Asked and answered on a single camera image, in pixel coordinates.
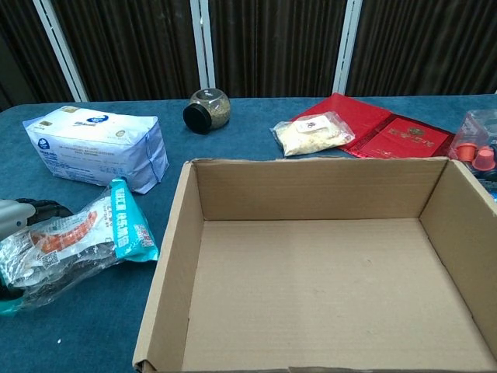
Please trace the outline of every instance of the curtain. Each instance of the curtain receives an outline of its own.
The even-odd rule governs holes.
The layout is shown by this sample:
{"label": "curtain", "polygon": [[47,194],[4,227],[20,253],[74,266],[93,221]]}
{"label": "curtain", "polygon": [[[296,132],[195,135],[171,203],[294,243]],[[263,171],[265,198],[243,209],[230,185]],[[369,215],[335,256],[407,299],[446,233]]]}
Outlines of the curtain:
{"label": "curtain", "polygon": [[72,101],[32,0],[0,0],[0,109]]}
{"label": "curtain", "polygon": [[187,0],[52,0],[91,101],[173,99],[199,88]]}
{"label": "curtain", "polygon": [[230,97],[328,96],[346,0],[210,0],[216,86]]}
{"label": "curtain", "polygon": [[495,0],[363,0],[346,93],[497,90]]}

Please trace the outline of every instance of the table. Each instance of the table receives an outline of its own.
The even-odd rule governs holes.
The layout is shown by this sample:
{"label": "table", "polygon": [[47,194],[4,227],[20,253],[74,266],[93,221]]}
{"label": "table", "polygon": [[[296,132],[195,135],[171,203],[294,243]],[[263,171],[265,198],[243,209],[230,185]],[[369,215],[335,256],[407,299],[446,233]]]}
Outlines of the table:
{"label": "table", "polygon": [[[162,183],[137,196],[160,244],[182,164],[194,158],[268,160],[282,157],[269,132],[319,98],[233,99],[231,122],[207,136],[182,122],[186,100],[71,103],[132,115],[157,115],[170,167]],[[497,108],[497,95],[367,97],[364,102],[456,131],[468,110]],[[36,153],[21,122],[60,103],[16,106],[0,113],[0,198],[51,199],[73,211],[103,187],[53,177]],[[319,155],[345,155],[329,150]],[[0,318],[0,361],[8,372],[129,371],[147,301],[154,263],[123,263],[76,285],[58,300],[32,312]]]}

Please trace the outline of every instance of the red booklet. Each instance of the red booklet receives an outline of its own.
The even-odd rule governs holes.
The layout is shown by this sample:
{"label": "red booklet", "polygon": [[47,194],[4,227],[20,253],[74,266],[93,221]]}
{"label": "red booklet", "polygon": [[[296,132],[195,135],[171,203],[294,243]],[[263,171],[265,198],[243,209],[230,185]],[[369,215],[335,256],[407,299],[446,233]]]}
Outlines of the red booklet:
{"label": "red booklet", "polygon": [[446,155],[454,135],[419,120],[333,93],[306,115],[336,112],[356,135],[340,148],[360,158],[426,158]]}

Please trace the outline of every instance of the black jar lid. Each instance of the black jar lid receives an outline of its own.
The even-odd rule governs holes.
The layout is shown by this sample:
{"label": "black jar lid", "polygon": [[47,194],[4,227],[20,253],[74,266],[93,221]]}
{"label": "black jar lid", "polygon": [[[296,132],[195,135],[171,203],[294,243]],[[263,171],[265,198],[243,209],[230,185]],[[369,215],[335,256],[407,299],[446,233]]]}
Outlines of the black jar lid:
{"label": "black jar lid", "polygon": [[209,112],[199,103],[191,103],[184,109],[183,120],[196,134],[208,134],[212,126]]}

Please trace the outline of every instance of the jar of seeds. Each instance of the jar of seeds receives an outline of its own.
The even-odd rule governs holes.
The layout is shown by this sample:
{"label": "jar of seeds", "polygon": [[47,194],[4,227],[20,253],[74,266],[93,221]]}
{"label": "jar of seeds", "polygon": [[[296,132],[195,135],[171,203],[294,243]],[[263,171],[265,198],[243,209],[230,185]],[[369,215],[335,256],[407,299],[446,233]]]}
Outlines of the jar of seeds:
{"label": "jar of seeds", "polygon": [[198,134],[223,127],[230,119],[231,106],[226,94],[217,88],[196,91],[183,111],[183,119],[190,130]]}

